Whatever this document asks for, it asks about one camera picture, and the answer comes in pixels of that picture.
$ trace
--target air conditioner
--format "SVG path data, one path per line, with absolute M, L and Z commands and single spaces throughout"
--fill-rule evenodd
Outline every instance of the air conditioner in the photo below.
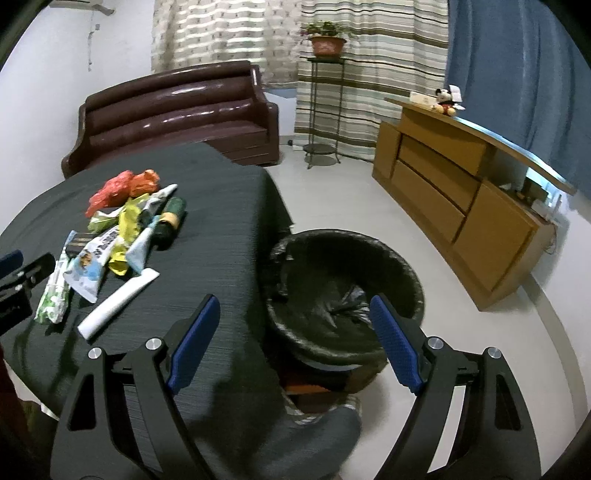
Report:
M 105 15 L 112 15 L 115 10 L 103 6 L 103 0 L 53 0 L 50 7 L 77 8 L 81 10 L 97 10 Z

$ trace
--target potted plant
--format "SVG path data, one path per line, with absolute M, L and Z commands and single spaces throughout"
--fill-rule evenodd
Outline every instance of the potted plant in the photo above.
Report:
M 347 42 L 343 36 L 354 37 L 350 27 L 332 22 L 309 23 L 302 27 L 301 36 L 312 42 L 317 57 L 339 57 Z

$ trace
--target red plastic bag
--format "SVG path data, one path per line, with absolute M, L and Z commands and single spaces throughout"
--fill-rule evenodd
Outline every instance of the red plastic bag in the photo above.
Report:
M 144 170 L 129 182 L 129 196 L 136 198 L 144 193 L 154 193 L 160 189 L 159 181 L 160 177 L 154 170 Z
M 101 208 L 121 207 L 129 198 L 129 185 L 133 178 L 134 173 L 131 170 L 125 170 L 116 177 L 107 180 L 103 187 L 90 197 L 90 206 L 86 211 L 86 217 L 92 217 Z

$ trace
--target snack package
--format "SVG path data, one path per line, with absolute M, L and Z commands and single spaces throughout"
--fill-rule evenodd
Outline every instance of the snack package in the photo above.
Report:
M 60 258 L 56 262 L 56 269 L 47 279 L 47 285 L 39 301 L 39 306 L 35 312 L 35 321 L 37 323 L 60 323 L 68 308 L 70 286 L 64 279 L 70 259 L 66 254 L 66 245 L 72 241 L 76 232 L 72 230 L 64 248 L 61 250 Z
M 149 200 L 148 194 L 144 194 L 136 199 L 129 199 L 123 205 L 121 214 L 119 214 L 119 235 L 115 240 L 115 246 L 111 251 L 109 260 L 109 269 L 116 275 L 125 275 L 128 270 L 125 261 L 125 253 L 139 235 L 138 216 L 142 206 Z
M 178 185 L 175 183 L 163 188 L 148 197 L 147 194 L 142 195 L 134 200 L 128 200 L 124 206 L 123 211 L 119 215 L 119 236 L 113 251 L 111 252 L 111 260 L 109 260 L 109 268 L 116 275 L 125 275 L 129 268 L 126 260 L 126 253 L 129 247 L 134 243 L 145 223 L 140 222 L 140 218 L 147 219 L 147 224 L 150 224 L 154 213 L 158 211 L 161 205 L 166 201 L 169 195 L 175 191 Z M 129 205 L 135 205 L 142 209 L 141 211 L 135 208 L 128 210 Z
M 111 213 L 104 213 L 101 211 L 95 212 L 88 223 L 88 231 L 93 233 L 101 233 L 117 225 L 119 221 L 119 214 L 123 207 L 119 207 Z
M 154 170 L 144 170 L 129 182 L 129 196 L 135 198 L 144 193 L 154 193 L 160 188 L 159 181 L 160 177 Z
M 94 237 L 96 237 L 95 233 L 77 232 L 72 240 L 66 245 L 66 255 L 68 258 L 76 258 L 78 254 L 82 252 L 86 244 Z
M 70 287 L 91 303 L 96 303 L 104 266 L 115 246 L 117 235 L 119 235 L 119 225 L 93 238 L 70 262 L 64 273 L 64 278 Z
M 129 183 L 134 178 L 131 170 L 122 171 L 116 177 L 107 180 L 103 187 L 90 197 L 90 206 L 86 217 L 90 218 L 97 210 L 105 207 L 120 207 L 129 198 Z
M 150 250 L 150 241 L 152 234 L 154 233 L 154 227 L 160 220 L 160 215 L 156 215 L 152 218 L 152 223 L 149 224 L 135 239 L 134 243 L 131 244 L 129 250 L 125 254 L 125 260 L 131 269 L 136 273 L 142 273 L 145 267 L 146 257 Z

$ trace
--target stuffed toy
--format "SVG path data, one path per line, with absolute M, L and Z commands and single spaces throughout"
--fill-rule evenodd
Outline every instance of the stuffed toy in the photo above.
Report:
M 462 96 L 460 89 L 455 85 L 450 85 L 449 90 L 438 88 L 435 90 L 435 97 L 437 98 L 437 103 L 431 108 L 437 113 L 454 116 L 458 110 L 465 110 L 464 107 L 458 104 L 458 102 L 462 101 Z

